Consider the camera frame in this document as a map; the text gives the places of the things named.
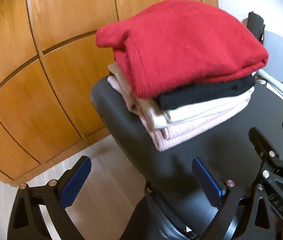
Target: stack of folded clothes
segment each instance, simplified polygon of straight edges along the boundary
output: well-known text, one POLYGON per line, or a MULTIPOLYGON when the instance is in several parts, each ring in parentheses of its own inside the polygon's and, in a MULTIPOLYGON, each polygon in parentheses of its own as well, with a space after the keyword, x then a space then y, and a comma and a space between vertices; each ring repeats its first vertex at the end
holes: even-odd
POLYGON ((96 45, 113 48, 108 81, 159 151, 243 110, 254 91, 251 73, 268 59, 236 18, 188 0, 163 1, 103 27, 96 45))

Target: pink ribbed knit garment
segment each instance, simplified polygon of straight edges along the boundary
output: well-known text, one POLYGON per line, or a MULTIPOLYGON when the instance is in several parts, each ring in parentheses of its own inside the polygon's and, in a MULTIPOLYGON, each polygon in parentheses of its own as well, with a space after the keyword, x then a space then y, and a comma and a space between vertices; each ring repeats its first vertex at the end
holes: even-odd
POLYGON ((152 138, 155 147, 158 151, 164 151, 172 148, 184 141, 187 141, 219 124, 230 119, 240 111, 242 111, 250 100, 250 94, 247 94, 247 98, 238 104, 238 106, 224 111, 222 113, 213 114, 207 117, 199 118, 189 122, 179 123, 171 125, 163 129, 153 130, 149 121, 145 118, 141 107, 137 101, 134 100, 132 94, 127 95, 121 88, 117 78, 115 76, 109 76, 108 82, 110 85, 117 90, 124 98, 129 111, 137 114, 144 125, 145 129, 152 138))

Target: black folded garment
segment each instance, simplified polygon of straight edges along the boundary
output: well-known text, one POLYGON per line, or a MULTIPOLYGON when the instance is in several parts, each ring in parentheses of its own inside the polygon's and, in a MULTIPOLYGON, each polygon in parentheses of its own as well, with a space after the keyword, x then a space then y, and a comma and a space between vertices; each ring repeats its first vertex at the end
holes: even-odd
POLYGON ((154 100, 161 110, 172 110, 218 98, 239 96, 255 84, 252 75, 228 82, 191 84, 163 93, 154 100))

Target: wooden floor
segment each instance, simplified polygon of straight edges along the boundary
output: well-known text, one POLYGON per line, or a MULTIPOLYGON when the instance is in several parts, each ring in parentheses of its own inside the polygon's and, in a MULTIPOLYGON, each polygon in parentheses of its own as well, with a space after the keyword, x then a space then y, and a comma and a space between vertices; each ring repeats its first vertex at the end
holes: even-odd
MULTIPOLYGON (((86 240, 118 240, 143 197, 145 180, 128 161, 112 136, 59 163, 28 182, 45 185, 72 168, 80 156, 92 160, 92 171, 68 215, 86 240)), ((17 188, 0 182, 0 240, 7 240, 7 228, 17 188)), ((41 210, 52 239, 60 239, 47 210, 41 210)))

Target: black leather chair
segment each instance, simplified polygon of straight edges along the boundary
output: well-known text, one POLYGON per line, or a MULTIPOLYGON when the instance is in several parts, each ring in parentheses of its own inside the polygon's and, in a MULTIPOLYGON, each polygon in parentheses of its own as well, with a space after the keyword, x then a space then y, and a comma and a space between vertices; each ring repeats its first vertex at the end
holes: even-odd
MULTIPOLYGON (((249 141, 248 131, 257 127, 283 160, 283 100, 261 84, 255 85, 248 106, 236 116, 164 152, 155 149, 138 116, 127 110, 107 78, 96 83, 91 99, 128 159, 160 190, 178 218, 198 235, 206 230, 217 209, 209 204, 192 173, 191 163, 196 156, 203 156, 225 179, 250 187, 261 159, 249 141)), ((224 239, 231 239, 241 216, 238 210, 224 239)), ((164 239, 156 231, 145 198, 137 205, 121 239, 164 239)))

